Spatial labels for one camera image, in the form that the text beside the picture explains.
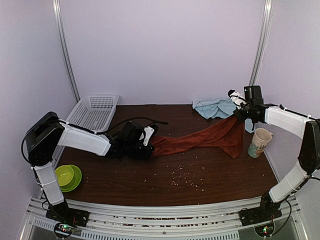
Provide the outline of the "rust brown towel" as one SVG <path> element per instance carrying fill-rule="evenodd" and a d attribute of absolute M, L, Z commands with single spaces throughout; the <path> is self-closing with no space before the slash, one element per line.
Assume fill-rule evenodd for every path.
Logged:
<path fill-rule="evenodd" d="M 155 147 L 152 156 L 168 156 L 192 148 L 217 147 L 235 159 L 241 155 L 243 150 L 244 133 L 245 124 L 232 115 L 210 127 L 185 136 L 155 136 L 151 141 Z"/>

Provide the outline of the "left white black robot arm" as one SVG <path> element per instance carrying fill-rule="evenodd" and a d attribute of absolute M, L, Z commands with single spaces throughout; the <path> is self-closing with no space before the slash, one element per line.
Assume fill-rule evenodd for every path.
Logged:
<path fill-rule="evenodd" d="M 109 135 L 107 131 L 96 132 L 69 123 L 50 111 L 25 133 L 20 151 L 35 173 L 53 215 L 61 222 L 67 222 L 72 218 L 72 211 L 52 166 L 56 147 L 78 149 L 109 159 L 129 157 L 148 160 L 155 150 L 151 139 L 157 131 L 157 125 L 142 126 L 131 118 L 124 122 L 121 131 Z"/>

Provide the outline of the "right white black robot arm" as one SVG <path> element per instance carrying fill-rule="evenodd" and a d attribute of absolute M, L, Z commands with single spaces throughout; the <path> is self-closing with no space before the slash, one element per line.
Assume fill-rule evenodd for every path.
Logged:
<path fill-rule="evenodd" d="M 235 104 L 234 114 L 240 121 L 265 124 L 290 138 L 285 141 L 284 137 L 277 137 L 278 156 L 297 156 L 292 169 L 261 196 L 256 216 L 266 221 L 287 197 L 298 192 L 320 169 L 320 120 L 281 104 L 265 103 L 259 85 L 246 86 L 243 93 L 230 90 L 228 96 Z"/>

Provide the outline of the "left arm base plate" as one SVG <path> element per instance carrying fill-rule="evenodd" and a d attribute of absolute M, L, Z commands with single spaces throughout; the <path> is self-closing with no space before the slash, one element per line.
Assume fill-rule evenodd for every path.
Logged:
<path fill-rule="evenodd" d="M 46 211 L 46 218 L 57 222 L 64 222 L 72 226 L 86 227 L 90 213 L 70 207 L 50 206 Z"/>

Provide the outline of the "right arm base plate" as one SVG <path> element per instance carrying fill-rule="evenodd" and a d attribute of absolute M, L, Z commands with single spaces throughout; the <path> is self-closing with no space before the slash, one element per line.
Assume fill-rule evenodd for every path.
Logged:
<path fill-rule="evenodd" d="M 271 221 L 272 218 L 279 218 L 282 212 L 276 209 L 273 212 L 263 212 L 259 207 L 243 208 L 238 212 L 242 226 L 255 225 L 266 221 Z"/>

